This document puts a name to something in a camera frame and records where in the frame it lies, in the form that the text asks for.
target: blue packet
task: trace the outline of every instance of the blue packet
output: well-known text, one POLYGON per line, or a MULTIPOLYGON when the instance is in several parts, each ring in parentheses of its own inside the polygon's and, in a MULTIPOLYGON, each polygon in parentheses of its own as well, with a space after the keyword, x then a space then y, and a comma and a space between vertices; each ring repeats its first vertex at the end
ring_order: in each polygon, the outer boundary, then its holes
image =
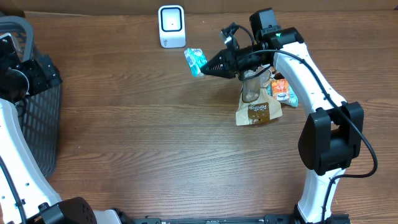
POLYGON ((204 76, 205 74, 200 71, 200 68, 207 63, 207 59, 202 50, 187 48, 184 50, 184 55, 191 69, 192 75, 194 77, 204 76))
POLYGON ((289 85, 289 102, 286 102, 287 105, 293 106, 293 107, 298 107, 299 106, 299 98, 296 96, 294 93, 292 87, 289 85))

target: brown cardboard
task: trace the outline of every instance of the brown cardboard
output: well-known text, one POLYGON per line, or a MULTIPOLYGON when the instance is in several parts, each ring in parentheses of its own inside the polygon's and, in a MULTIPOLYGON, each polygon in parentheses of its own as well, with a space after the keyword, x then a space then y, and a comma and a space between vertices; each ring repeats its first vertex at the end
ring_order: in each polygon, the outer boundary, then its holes
POLYGON ((24 16, 24 12, 12 0, 0 0, 0 11, 5 13, 5 15, 24 16))
POLYGON ((1 0, 2 4, 34 12, 133 15, 156 14, 166 4, 179 4, 186 13, 255 12, 267 7, 275 11, 393 10, 398 0, 1 0))
POLYGON ((24 12, 26 18, 87 16, 80 14, 65 14, 65 13, 53 13, 53 12, 31 12, 31 11, 24 11, 24 12))

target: wood grain surface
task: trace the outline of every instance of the wood grain surface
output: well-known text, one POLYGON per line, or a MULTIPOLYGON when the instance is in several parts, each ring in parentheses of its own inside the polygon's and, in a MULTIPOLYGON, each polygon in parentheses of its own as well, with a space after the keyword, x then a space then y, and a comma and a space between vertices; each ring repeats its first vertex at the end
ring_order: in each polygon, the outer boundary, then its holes
MULTIPOLYGON (((221 28, 250 14, 186 16, 187 47, 208 59, 221 28)), ((364 108, 379 170, 339 183, 333 211, 352 223, 397 223, 398 12, 284 12, 335 90, 364 108)), ((297 142, 303 108, 267 125, 236 126, 238 80, 193 78, 184 49, 163 49, 157 16, 29 19, 63 78, 57 170, 68 199, 131 217, 250 217, 290 213, 305 181, 297 142)), ((249 44, 237 33, 241 46, 249 44)), ((362 146, 347 173, 372 167, 362 146)))
POLYGON ((161 6, 178 4, 186 13, 255 12, 272 7, 276 11, 393 10, 397 0, 1 0, 1 10, 22 10, 97 16, 157 15, 161 6))

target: black wire basket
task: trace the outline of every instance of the black wire basket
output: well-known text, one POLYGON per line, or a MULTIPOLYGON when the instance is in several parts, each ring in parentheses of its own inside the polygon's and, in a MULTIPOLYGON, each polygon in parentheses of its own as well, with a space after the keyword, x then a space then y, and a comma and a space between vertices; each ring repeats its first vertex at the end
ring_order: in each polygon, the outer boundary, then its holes
MULTIPOLYGON (((42 55, 34 45, 32 26, 23 18, 0 16, 0 35, 11 33, 21 60, 35 59, 45 74, 58 72, 48 55, 42 55)), ((54 173, 60 130, 61 86, 27 97, 16 104, 19 124, 30 151, 45 177, 54 173)))

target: chip bag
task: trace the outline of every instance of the chip bag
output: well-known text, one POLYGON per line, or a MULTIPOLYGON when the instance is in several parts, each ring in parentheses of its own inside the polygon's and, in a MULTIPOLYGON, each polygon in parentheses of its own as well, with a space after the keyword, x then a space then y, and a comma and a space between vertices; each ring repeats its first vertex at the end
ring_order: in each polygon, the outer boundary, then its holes
POLYGON ((289 83, 286 79, 271 81, 272 96, 279 102, 290 98, 289 83))
POLYGON ((239 108, 235 114, 236 125, 266 123, 282 116, 282 108, 279 101, 269 96, 267 90, 261 88, 260 82, 263 82, 261 77, 243 82, 239 108))

